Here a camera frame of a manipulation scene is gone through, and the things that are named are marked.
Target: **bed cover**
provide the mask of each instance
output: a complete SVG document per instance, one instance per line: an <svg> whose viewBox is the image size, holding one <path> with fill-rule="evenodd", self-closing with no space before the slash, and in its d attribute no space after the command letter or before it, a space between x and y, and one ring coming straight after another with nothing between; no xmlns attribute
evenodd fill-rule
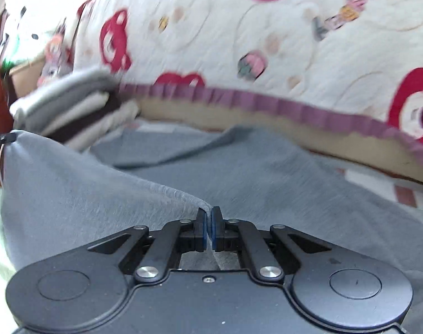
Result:
<svg viewBox="0 0 423 334"><path fill-rule="evenodd" d="M145 132L147 134L195 134L199 132L186 125L167 122L148 122L143 119L137 119L133 123L127 124L101 138L98 143L108 143L109 141L120 139L121 134L127 131ZM320 157L319 159L322 159L335 170L338 170L339 174L344 176L347 181L363 186L389 201L398 203L401 208L405 209L410 214L410 216L423 223L423 186L402 179L393 179L380 172L354 163L324 157ZM0 218L0 334L11 333L15 328L15 323L4 301L4 287L14 271L5 253L3 229Z"/></svg>
<svg viewBox="0 0 423 334"><path fill-rule="evenodd" d="M423 162L423 0L88 0L67 22L74 69L123 93L394 137Z"/></svg>

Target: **folded clothes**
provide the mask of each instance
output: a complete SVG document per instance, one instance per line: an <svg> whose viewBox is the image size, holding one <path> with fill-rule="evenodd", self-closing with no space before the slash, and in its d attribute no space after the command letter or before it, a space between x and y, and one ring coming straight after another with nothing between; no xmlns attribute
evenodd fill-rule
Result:
<svg viewBox="0 0 423 334"><path fill-rule="evenodd" d="M105 115L97 123L87 127L64 145L78 151L85 150L106 133L111 132L124 123L132 121L139 114L139 111L137 102L135 100L129 100L122 104L119 109Z"/></svg>
<svg viewBox="0 0 423 334"><path fill-rule="evenodd" d="M10 106L14 128L39 134L65 112L96 90L113 91L117 81L100 67L76 71L44 85Z"/></svg>
<svg viewBox="0 0 423 334"><path fill-rule="evenodd" d="M58 128L54 132L46 135L46 137L53 139L54 141L65 143L71 138L80 133L83 129L91 126L97 121L101 120L105 115L120 108L120 101L116 95L110 94L108 101L103 106L88 115L80 117L66 124L65 126Z"/></svg>
<svg viewBox="0 0 423 334"><path fill-rule="evenodd" d="M81 102L70 108L67 112L64 112L57 116L44 130L41 135L47 137L51 133L54 133L57 129L68 125L69 123L88 116L92 112L103 108L106 102L110 98L108 92L94 92L84 98Z"/></svg>

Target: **beige mattress edge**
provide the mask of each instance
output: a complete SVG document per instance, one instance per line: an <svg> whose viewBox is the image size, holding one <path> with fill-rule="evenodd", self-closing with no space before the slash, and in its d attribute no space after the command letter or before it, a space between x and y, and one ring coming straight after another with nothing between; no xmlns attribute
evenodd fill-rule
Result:
<svg viewBox="0 0 423 334"><path fill-rule="evenodd" d="M235 124L265 126L284 134L303 148L423 183L423 166L394 139L337 134L284 117L244 112L235 108L226 109L201 103L147 97L137 100L143 118L181 121L201 129L226 129Z"/></svg>

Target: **plush toy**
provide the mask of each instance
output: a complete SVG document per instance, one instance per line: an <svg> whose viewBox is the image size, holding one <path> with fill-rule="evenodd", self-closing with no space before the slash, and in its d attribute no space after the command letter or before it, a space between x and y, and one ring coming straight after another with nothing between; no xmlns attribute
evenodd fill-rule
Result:
<svg viewBox="0 0 423 334"><path fill-rule="evenodd" d="M63 23L44 48L46 63L38 79L38 87L61 78L72 71L67 50L64 48L63 44L64 30Z"/></svg>

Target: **gray cloth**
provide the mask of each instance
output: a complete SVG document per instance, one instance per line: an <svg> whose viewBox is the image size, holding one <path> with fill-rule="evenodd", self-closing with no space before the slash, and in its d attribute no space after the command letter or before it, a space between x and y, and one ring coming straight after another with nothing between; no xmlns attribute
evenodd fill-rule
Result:
<svg viewBox="0 0 423 334"><path fill-rule="evenodd" d="M211 209L189 194L111 169L28 132L4 148L1 218L16 269L137 224L157 230L170 220L195 218L198 207ZM200 265L206 262L197 256ZM195 260L189 257L186 266Z"/></svg>
<svg viewBox="0 0 423 334"><path fill-rule="evenodd" d="M398 267L415 291L404 325L423 334L423 224L286 139L240 127L223 134L125 130L91 153L123 173L30 134L6 146L1 213L15 265L133 224L157 229L192 217L192 206L209 213L219 205L225 218L260 229L286 224ZM190 264L235 266L234 256L209 253Z"/></svg>
<svg viewBox="0 0 423 334"><path fill-rule="evenodd" d="M96 90L109 92L116 87L116 79L99 67L66 75L12 104L10 113L14 117L14 128L40 134L58 114L72 108L90 93Z"/></svg>

